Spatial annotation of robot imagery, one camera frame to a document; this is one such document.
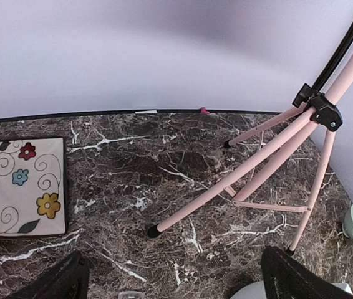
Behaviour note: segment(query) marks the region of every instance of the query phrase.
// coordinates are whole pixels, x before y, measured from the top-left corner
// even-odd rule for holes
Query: black rubber foot
[[[292,256],[294,255],[294,252],[295,252],[295,250],[290,250],[290,247],[288,247],[288,249],[286,249],[286,253],[287,253],[290,257],[292,257]]]
[[[224,148],[231,148],[231,146],[229,145],[229,140],[225,141]]]
[[[157,229],[157,224],[153,225],[149,230],[147,230],[147,235],[149,238],[157,238],[159,235],[161,235],[162,232],[159,232]]]

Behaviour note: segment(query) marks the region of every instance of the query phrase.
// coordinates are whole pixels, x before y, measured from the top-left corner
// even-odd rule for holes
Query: red flower
[[[31,145],[30,142],[27,142],[27,144],[20,149],[19,158],[27,161],[36,155],[35,146]]]

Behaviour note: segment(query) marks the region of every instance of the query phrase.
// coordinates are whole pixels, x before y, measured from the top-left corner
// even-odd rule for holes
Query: white wall
[[[0,1],[0,118],[283,111],[352,19],[353,0]],[[332,166],[353,199],[353,87],[339,108]]]

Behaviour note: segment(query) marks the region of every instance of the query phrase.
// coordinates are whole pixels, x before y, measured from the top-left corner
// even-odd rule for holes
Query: dark marble surface
[[[31,283],[73,250],[89,260],[89,298],[123,290],[146,298],[229,298],[261,280],[266,245],[285,248],[299,214],[235,208],[223,193],[157,239],[145,230],[214,185],[256,152],[259,138],[223,142],[270,116],[104,115],[0,123],[0,138],[67,137],[69,234],[0,240],[0,298]],[[264,134],[267,143],[280,127]],[[252,196],[303,204],[319,151],[305,142]],[[243,186],[244,177],[236,186]],[[332,170],[295,258],[330,282],[353,288],[353,241],[340,221],[350,200]]]

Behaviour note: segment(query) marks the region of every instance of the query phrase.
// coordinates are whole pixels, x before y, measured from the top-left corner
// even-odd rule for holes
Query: leaf
[[[6,148],[10,145],[10,142],[3,141],[0,145],[0,151],[6,151]]]
[[[32,232],[36,228],[39,220],[40,219],[23,224],[17,233],[18,234],[27,234],[29,232]]]

